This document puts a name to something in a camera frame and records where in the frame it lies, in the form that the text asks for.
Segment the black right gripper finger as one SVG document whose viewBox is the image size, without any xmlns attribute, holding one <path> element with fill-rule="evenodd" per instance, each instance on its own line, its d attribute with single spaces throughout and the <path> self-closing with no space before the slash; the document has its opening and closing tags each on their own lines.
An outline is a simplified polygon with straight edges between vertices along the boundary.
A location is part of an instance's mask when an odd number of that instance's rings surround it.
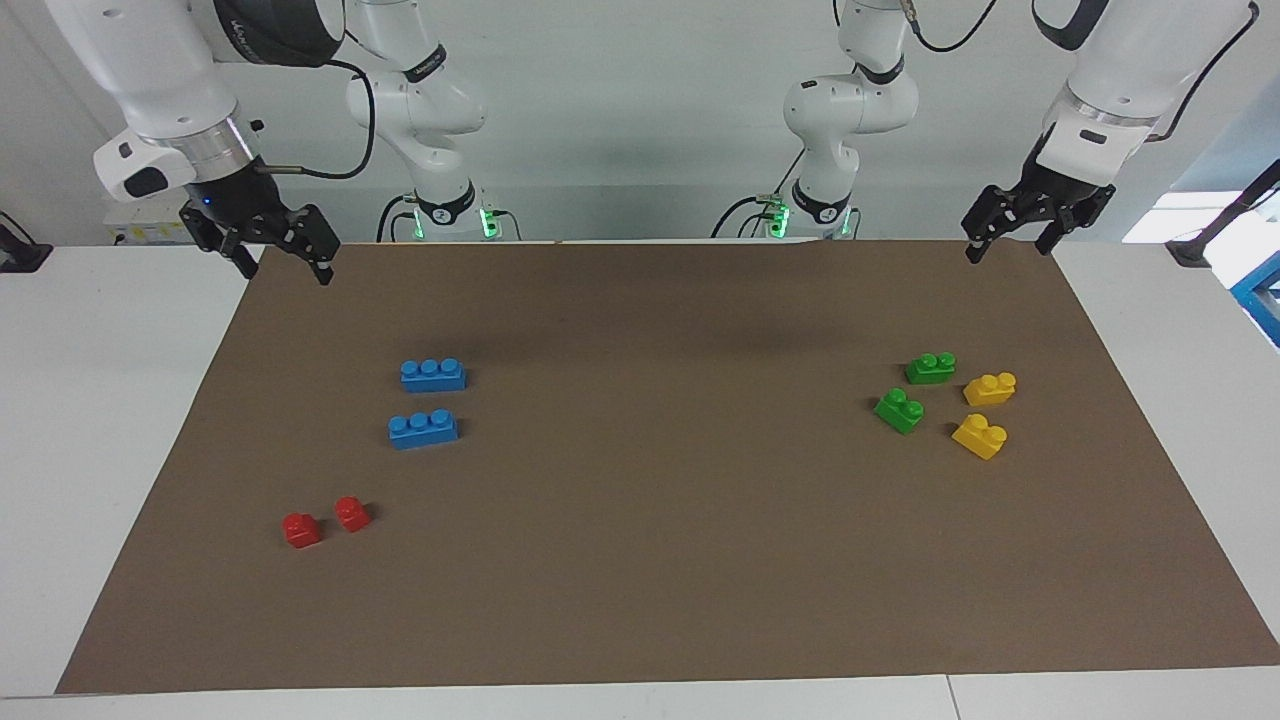
<svg viewBox="0 0 1280 720">
<path fill-rule="evenodd" d="M 334 275 L 332 261 L 340 249 L 340 241 L 319 206 L 305 205 L 294 213 L 294 243 L 317 283 L 330 284 Z"/>
<path fill-rule="evenodd" d="M 247 250 L 238 228 L 227 229 L 221 241 L 221 255 L 230 261 L 241 275 L 251 281 L 259 272 L 259 261 Z"/>
</svg>

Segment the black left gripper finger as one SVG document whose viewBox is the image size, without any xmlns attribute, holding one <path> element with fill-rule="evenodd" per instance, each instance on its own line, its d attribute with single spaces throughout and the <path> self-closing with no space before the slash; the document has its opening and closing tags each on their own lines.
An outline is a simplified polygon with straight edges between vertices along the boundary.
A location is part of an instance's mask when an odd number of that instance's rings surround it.
<svg viewBox="0 0 1280 720">
<path fill-rule="evenodd" d="M 1041 256 L 1048 256 L 1062 237 L 1074 232 L 1075 228 L 1076 218 L 1074 206 L 1056 206 L 1047 225 L 1036 240 L 1036 250 Z"/>
<path fill-rule="evenodd" d="M 965 256 L 970 264 L 978 264 L 989 246 L 1002 234 L 1007 197 L 1001 188 L 983 188 L 974 204 L 961 219 L 968 247 Z"/>
</svg>

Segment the blue three-stud brick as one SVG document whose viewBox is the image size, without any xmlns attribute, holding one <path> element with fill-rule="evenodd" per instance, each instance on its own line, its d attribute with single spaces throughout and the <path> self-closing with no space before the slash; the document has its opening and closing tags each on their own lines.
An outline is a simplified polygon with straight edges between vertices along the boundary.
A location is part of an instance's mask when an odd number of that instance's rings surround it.
<svg viewBox="0 0 1280 720">
<path fill-rule="evenodd" d="M 398 451 L 449 443 L 460 438 L 454 415 L 444 407 L 392 416 L 387 423 L 387 433 L 392 447 Z"/>
<path fill-rule="evenodd" d="M 467 372 L 456 357 L 406 360 L 399 365 L 399 382 L 410 393 L 456 392 L 466 388 Z"/>
</svg>

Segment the yellow two-stud brick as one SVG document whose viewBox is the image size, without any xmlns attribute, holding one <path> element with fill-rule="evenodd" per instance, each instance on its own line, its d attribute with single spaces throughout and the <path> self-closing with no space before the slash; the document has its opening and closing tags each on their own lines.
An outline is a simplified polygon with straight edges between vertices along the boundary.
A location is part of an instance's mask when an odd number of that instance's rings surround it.
<svg viewBox="0 0 1280 720">
<path fill-rule="evenodd" d="M 992 424 L 986 415 L 966 415 L 951 434 L 951 439 L 982 460 L 995 457 L 1009 438 L 1004 427 Z"/>
<path fill-rule="evenodd" d="M 963 396 L 973 407 L 1006 404 L 1018 389 L 1018 378 L 1011 372 L 983 374 L 965 384 Z"/>
</svg>

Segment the black table clamp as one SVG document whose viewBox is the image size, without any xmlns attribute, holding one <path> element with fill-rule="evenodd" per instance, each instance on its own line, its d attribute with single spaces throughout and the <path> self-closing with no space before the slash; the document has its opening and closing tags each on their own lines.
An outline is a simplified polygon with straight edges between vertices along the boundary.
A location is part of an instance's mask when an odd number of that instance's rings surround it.
<svg viewBox="0 0 1280 720">
<path fill-rule="evenodd" d="M 10 214 L 0 210 L 0 274 L 37 272 L 54 250 L 41 243 Z"/>
</svg>

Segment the brown table mat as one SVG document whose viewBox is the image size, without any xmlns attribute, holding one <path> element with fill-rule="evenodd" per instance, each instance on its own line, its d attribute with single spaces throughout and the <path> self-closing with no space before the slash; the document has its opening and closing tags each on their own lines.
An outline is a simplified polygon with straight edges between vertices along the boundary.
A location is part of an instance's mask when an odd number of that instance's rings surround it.
<svg viewBox="0 0 1280 720">
<path fill-rule="evenodd" d="M 1280 664 L 1056 263 L 963 252 L 366 245 L 328 287 L 265 252 L 58 691 Z M 429 357 L 466 388 L 406 392 Z M 392 447 L 439 407 L 457 441 Z"/>
</svg>

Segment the white wall socket box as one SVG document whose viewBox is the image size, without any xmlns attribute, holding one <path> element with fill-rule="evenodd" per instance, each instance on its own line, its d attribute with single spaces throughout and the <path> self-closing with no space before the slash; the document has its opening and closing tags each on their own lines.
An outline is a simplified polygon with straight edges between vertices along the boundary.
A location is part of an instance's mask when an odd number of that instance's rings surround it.
<svg viewBox="0 0 1280 720">
<path fill-rule="evenodd" d="M 115 204 L 108 209 L 102 227 L 113 245 L 193 245 L 195 241 L 179 215 L 186 201 L 182 199 Z"/>
</svg>

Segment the blue frame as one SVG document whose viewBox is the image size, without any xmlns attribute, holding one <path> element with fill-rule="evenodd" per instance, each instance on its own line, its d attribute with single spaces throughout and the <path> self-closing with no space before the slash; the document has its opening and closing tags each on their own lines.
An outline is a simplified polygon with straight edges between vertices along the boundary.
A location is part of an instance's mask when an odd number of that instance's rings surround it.
<svg viewBox="0 0 1280 720">
<path fill-rule="evenodd" d="M 1242 277 L 1229 292 L 1280 352 L 1280 250 Z"/>
</svg>

